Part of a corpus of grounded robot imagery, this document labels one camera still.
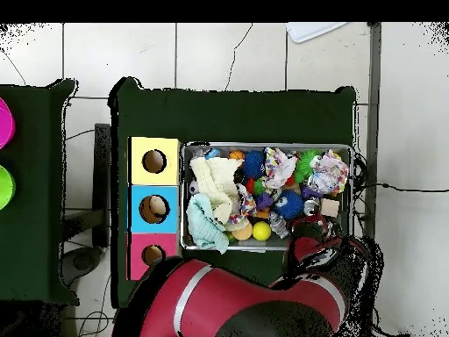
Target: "blue block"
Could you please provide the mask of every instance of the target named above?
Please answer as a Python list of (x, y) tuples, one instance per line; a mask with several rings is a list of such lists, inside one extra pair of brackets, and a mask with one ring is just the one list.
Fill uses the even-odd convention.
[[(158, 195), (167, 200), (169, 212), (166, 218), (156, 224), (149, 224), (140, 217), (139, 205), (144, 197)], [(176, 233), (178, 230), (178, 188), (176, 186), (131, 187), (131, 231), (132, 233)]]

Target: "yellow block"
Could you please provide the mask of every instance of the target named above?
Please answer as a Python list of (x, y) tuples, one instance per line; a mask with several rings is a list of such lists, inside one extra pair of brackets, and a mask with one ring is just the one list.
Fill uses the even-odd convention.
[[(152, 173), (144, 167), (144, 156), (157, 150), (157, 157), (163, 155), (165, 167)], [(131, 138), (131, 182), (134, 185), (178, 186), (179, 141), (176, 139)]]

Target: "light blue cloth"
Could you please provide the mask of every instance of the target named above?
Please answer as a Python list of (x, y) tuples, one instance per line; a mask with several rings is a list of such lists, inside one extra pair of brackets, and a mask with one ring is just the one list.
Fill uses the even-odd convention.
[(206, 194), (196, 194), (190, 198), (187, 207), (189, 233), (200, 249), (215, 248), (224, 253), (229, 246), (229, 240), (223, 233), (225, 227), (214, 219), (209, 197)]

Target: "blue spiky ball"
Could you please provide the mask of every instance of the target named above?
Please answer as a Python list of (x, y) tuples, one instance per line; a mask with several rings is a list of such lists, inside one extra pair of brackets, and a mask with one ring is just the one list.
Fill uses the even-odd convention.
[(303, 212), (303, 208), (304, 201), (299, 194), (293, 190), (284, 190), (274, 204), (273, 211), (285, 219), (295, 219)]
[(261, 151), (249, 151), (245, 154), (243, 174), (245, 179), (257, 180), (265, 175), (265, 155)]

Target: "green mat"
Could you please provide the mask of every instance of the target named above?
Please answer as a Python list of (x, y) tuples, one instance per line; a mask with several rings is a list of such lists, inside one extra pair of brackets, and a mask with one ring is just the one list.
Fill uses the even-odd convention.
[[(130, 136), (177, 138), (181, 142), (353, 143), (351, 87), (335, 93), (307, 90), (250, 93), (144, 90), (139, 81), (120, 80), (110, 93), (112, 115), (111, 200), (112, 305), (124, 307), (135, 282), (125, 279), (126, 144)], [(282, 252), (188, 251), (218, 267), (257, 283), (268, 284), (281, 273)]]
[(50, 87), (0, 85), (16, 122), (0, 165), (16, 181), (16, 194), (0, 211), (0, 300), (74, 304), (61, 282), (63, 155), (61, 121), (75, 81)]

